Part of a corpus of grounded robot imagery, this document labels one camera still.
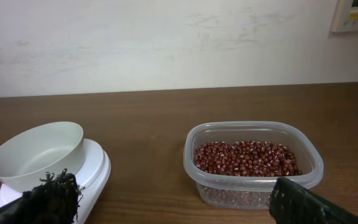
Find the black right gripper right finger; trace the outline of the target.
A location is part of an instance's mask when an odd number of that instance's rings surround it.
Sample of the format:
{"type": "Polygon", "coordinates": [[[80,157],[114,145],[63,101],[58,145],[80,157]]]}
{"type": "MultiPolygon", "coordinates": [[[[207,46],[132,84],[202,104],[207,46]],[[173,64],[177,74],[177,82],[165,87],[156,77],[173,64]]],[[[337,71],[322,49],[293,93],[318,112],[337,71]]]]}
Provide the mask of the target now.
{"type": "Polygon", "coordinates": [[[294,181],[279,177],[268,201],[277,224],[358,224],[358,216],[294,181]]]}

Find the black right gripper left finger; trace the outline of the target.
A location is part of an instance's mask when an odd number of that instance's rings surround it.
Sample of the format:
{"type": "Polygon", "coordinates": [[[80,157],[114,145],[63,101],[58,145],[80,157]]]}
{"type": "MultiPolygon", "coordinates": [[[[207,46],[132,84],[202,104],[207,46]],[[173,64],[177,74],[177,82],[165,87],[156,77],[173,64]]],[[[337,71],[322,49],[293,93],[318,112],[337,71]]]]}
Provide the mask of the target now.
{"type": "Polygon", "coordinates": [[[0,207],[0,224],[72,224],[78,220],[83,187],[63,169],[45,173],[41,185],[0,207]]]}

